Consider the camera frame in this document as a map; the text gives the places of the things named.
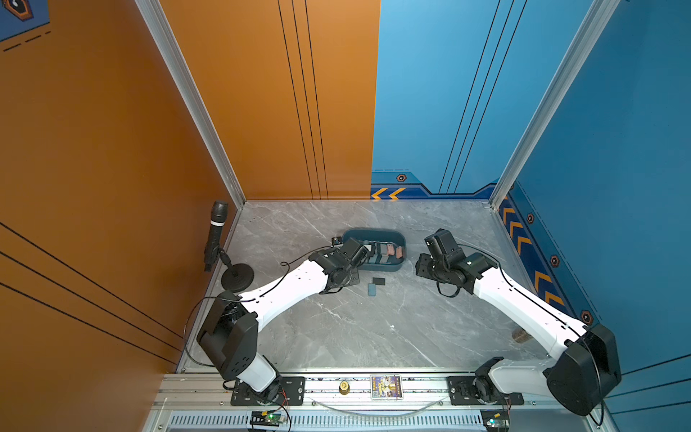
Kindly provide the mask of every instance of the gold object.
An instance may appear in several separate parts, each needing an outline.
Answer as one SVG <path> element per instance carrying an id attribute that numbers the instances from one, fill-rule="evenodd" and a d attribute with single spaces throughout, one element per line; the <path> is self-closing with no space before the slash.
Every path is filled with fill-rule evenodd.
<path id="1" fill-rule="evenodd" d="M 339 386 L 339 392 L 342 395 L 347 395 L 348 392 L 350 392 L 350 384 L 348 384 L 347 381 L 341 381 L 341 385 Z"/>

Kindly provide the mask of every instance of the blue tray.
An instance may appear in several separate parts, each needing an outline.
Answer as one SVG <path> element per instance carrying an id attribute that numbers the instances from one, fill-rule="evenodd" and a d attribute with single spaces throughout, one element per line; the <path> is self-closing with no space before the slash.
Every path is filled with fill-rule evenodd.
<path id="1" fill-rule="evenodd" d="M 398 246 L 403 246 L 403 257 L 396 258 L 390 256 L 389 261 L 384 264 L 364 263 L 360 270 L 370 270 L 373 272 L 395 272 L 403 265 L 406 260 L 406 238 L 403 234 L 393 229 L 378 229 L 378 228 L 352 228 L 343 233 L 343 242 L 354 238 L 358 241 L 381 241 L 383 243 L 396 243 Z"/>

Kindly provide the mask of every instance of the robotic arm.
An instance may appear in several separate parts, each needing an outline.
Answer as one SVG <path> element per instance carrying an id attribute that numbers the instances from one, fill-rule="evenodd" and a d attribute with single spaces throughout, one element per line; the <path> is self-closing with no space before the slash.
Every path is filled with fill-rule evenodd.
<path id="1" fill-rule="evenodd" d="M 510 361 L 494 357 L 476 372 L 475 389 L 488 404 L 509 393 L 556 398 L 570 411 L 587 415 L 621 381 L 616 342 L 606 327 L 591 328 L 552 308 L 503 273 L 491 258 L 465 256 L 445 229 L 425 239 L 430 254 L 421 254 L 416 274 L 457 286 L 501 310 L 532 335 L 548 359 Z M 357 280 L 357 268 L 368 255 L 356 240 L 340 248 L 314 252 L 295 270 L 256 290 L 220 294 L 197 341 L 223 379 L 241 379 L 262 400 L 273 401 L 281 374 L 256 351 L 257 334 L 273 318 L 317 293 L 338 292 Z"/>
<path id="2" fill-rule="evenodd" d="M 540 300 L 479 252 L 468 257 L 453 235 L 440 229 L 425 238 L 430 255 L 415 264 L 418 276 L 457 286 L 501 310 L 545 348 L 546 360 L 494 357 L 475 372 L 480 398 L 492 403 L 509 393 L 552 396 L 569 411 L 588 415 L 621 382 L 614 334 L 587 327 Z"/>
<path id="3" fill-rule="evenodd" d="M 295 270 L 256 290 L 219 294 L 197 334 L 197 342 L 223 379 L 241 379 L 258 398 L 273 401 L 281 374 L 257 353 L 257 334 L 295 303 L 318 293 L 338 292 L 357 280 L 368 250 L 356 240 L 310 255 Z"/>

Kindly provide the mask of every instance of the microphone stand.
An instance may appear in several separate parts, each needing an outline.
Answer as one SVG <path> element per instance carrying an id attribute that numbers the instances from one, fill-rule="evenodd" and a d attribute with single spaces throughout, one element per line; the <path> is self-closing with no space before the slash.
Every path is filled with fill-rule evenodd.
<path id="1" fill-rule="evenodd" d="M 252 267 L 243 263 L 232 264 L 230 257 L 223 249 L 219 248 L 218 254 L 220 255 L 221 262 L 228 267 L 220 277 L 220 284 L 223 289 L 231 292 L 246 290 L 254 280 L 254 270 Z"/>

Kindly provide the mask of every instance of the orange wall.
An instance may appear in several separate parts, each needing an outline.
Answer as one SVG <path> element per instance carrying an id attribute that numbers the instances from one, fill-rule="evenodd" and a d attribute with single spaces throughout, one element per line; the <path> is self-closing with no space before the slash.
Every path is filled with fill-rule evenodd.
<path id="1" fill-rule="evenodd" d="M 136 5 L 49 8 L 0 46 L 22 42 L 0 49 L 0 222 L 172 331 L 0 225 L 0 252 L 151 334 L 0 255 L 0 429 L 139 431 L 209 282 L 211 204 L 230 197 Z"/>
<path id="2" fill-rule="evenodd" d="M 162 1 L 248 199 L 367 199 L 379 1 Z"/>

